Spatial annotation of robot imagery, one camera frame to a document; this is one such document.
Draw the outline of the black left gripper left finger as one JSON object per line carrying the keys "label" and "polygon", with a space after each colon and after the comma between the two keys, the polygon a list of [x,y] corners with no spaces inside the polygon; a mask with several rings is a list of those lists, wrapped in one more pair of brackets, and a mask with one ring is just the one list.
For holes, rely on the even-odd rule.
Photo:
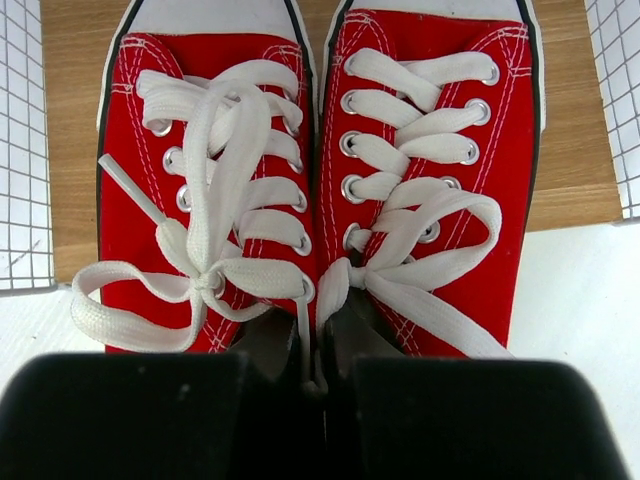
{"label": "black left gripper left finger", "polygon": [[316,479],[318,445],[244,353],[45,355],[1,400],[5,479]]}

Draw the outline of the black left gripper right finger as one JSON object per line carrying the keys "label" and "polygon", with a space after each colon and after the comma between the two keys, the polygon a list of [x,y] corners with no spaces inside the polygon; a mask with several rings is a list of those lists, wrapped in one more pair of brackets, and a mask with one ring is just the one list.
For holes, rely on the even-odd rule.
{"label": "black left gripper right finger", "polygon": [[600,403],[537,361],[358,357],[327,413],[332,479],[624,479]]}

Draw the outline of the red canvas sneaker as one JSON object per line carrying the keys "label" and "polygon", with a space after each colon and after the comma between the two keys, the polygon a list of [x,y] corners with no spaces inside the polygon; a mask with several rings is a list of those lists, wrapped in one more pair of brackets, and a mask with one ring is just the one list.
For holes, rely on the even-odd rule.
{"label": "red canvas sneaker", "polygon": [[294,1],[133,1],[97,117],[99,259],[71,316],[110,351],[221,353],[275,314],[314,372],[309,39]]}
{"label": "red canvas sneaker", "polygon": [[545,127],[529,1],[343,1],[324,49],[316,329],[354,300],[406,354],[510,358]]}

